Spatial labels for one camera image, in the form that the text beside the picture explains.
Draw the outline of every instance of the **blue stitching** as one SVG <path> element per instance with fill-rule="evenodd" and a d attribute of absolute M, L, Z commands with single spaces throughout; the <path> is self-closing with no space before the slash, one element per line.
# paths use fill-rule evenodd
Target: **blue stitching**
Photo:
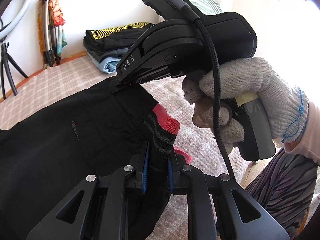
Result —
<path fill-rule="evenodd" d="M 294 120 L 291 124 L 289 124 L 289 126 L 287 127 L 287 129 L 285 129 L 285 132 L 284 132 L 283 139 L 282 139 L 281 143 L 284 143 L 284 139 L 295 136 L 295 135 L 298 133 L 298 131 L 299 131 L 300 119 L 301 119 L 302 110 L 303 110 L 303 101 L 302 101 L 302 92 L 301 92 L 301 90 L 300 90 L 300 87 L 297 86 L 297 88 L 299 89 L 299 94 L 300 94 L 300 99 L 301 99 L 301 105 L 300 105 L 299 108 L 298 108 L 298 110 L 299 110 L 299 115 L 298 115 L 298 117 L 296 118 L 296 120 Z M 287 135 L 287 130 L 289 129 L 289 127 L 290 127 L 291 125 L 293 125 L 293 124 L 294 124 L 295 122 L 297 122 L 297 121 L 298 121 L 298 130 L 297 130 L 295 133 L 293 133 L 292 135 Z"/>

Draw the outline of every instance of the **stack of folded clothing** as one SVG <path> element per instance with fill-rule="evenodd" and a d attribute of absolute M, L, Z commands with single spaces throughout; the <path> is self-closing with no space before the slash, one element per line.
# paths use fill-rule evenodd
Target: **stack of folded clothing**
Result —
<path fill-rule="evenodd" d="M 87 30 L 83 40 L 94 65 L 111 74 L 116 65 L 135 41 L 152 26 L 152 23 L 133 23 L 103 30 Z"/>

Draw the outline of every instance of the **triangular cutout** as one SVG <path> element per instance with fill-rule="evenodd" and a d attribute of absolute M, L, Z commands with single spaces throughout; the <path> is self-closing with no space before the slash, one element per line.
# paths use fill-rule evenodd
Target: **triangular cutout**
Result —
<path fill-rule="evenodd" d="M 261 217 L 261 214 L 256 210 L 241 194 L 236 191 L 231 191 L 232 196 L 236 202 L 241 220 L 243 223 L 249 223 Z"/>
<path fill-rule="evenodd" d="M 80 190 L 69 202 L 58 212 L 57 219 L 72 224 L 77 216 L 78 209 L 80 207 L 82 198 L 84 196 L 84 190 Z"/>

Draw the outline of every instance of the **patterned pants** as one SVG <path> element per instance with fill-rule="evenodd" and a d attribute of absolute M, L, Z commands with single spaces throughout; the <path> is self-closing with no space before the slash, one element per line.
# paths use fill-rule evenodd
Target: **patterned pants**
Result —
<path fill-rule="evenodd" d="M 316 163 L 281 149 L 246 191 L 293 239 L 307 215 L 316 178 Z"/>

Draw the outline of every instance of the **hand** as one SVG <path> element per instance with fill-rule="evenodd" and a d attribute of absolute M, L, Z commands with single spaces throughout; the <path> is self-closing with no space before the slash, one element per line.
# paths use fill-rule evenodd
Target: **hand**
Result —
<path fill-rule="evenodd" d="M 227 62 L 220 66 L 221 99 L 234 98 L 246 92 L 258 93 L 270 124 L 272 138 L 281 138 L 285 143 L 295 141 L 306 122 L 308 115 L 308 98 L 299 87 L 292 87 L 285 82 L 262 58 L 242 58 Z M 212 127 L 212 105 L 203 98 L 213 97 L 212 71 L 195 84 L 188 78 L 182 83 L 185 99 L 195 103 L 194 124 L 199 126 L 200 120 Z M 226 108 L 220 108 L 220 125 L 223 125 L 221 137 L 230 150 L 230 143 L 244 138 L 240 124 L 231 119 L 227 124 Z"/>

